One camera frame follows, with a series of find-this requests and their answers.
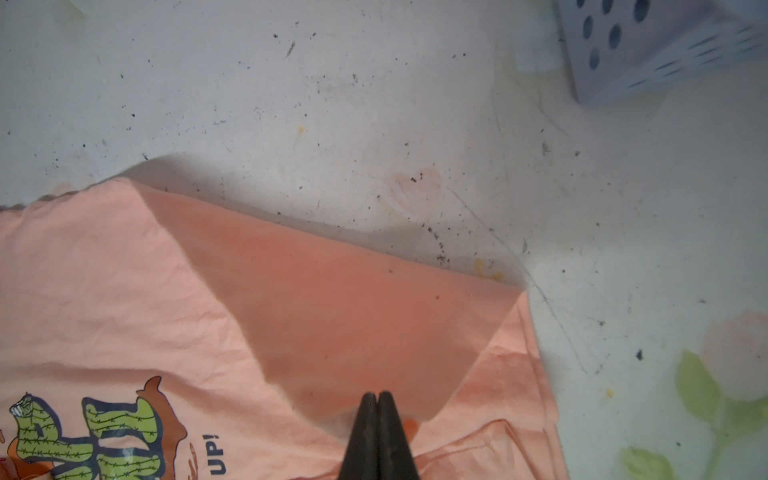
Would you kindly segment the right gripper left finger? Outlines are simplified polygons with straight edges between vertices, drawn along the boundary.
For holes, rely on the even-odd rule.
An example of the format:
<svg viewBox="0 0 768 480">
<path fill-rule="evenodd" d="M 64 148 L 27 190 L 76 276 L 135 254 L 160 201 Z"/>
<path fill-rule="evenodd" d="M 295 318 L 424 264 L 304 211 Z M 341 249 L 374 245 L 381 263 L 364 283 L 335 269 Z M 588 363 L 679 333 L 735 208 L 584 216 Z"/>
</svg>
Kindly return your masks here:
<svg viewBox="0 0 768 480">
<path fill-rule="evenodd" d="M 378 440 L 377 396 L 368 392 L 363 395 L 357 410 L 337 479 L 377 480 Z"/>
</svg>

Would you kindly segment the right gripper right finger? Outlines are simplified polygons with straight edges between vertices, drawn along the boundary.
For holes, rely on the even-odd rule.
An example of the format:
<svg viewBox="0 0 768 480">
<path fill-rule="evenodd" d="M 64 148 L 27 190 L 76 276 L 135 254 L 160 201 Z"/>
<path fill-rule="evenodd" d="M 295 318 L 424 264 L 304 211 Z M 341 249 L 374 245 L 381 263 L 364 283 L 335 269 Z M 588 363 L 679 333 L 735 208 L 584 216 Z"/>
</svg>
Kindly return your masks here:
<svg viewBox="0 0 768 480">
<path fill-rule="evenodd" d="M 403 423 L 393 395 L 382 391 L 378 397 L 378 478 L 419 480 Z"/>
</svg>

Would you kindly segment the peach graphic t-shirt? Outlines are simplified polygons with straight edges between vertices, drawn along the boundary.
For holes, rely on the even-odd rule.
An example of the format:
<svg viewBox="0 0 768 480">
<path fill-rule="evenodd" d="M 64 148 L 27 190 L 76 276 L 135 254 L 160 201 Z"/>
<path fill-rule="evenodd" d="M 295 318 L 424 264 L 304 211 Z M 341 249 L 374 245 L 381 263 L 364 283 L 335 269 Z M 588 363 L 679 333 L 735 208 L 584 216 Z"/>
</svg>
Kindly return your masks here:
<svg viewBox="0 0 768 480">
<path fill-rule="evenodd" d="M 517 287 L 127 179 L 1 214 L 5 479 L 331 479 L 362 396 L 423 479 L 564 479 Z"/>
</svg>

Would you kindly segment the light blue plastic basket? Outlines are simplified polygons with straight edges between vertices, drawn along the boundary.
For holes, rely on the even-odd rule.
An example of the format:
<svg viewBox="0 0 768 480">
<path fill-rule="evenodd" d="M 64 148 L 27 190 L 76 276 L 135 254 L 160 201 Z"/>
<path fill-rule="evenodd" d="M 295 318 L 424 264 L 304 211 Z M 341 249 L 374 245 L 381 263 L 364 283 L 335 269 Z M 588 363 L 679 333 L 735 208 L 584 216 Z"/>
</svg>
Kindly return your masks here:
<svg viewBox="0 0 768 480">
<path fill-rule="evenodd" d="M 767 3 L 570 0 L 557 4 L 574 94 L 608 104 L 767 53 Z"/>
</svg>

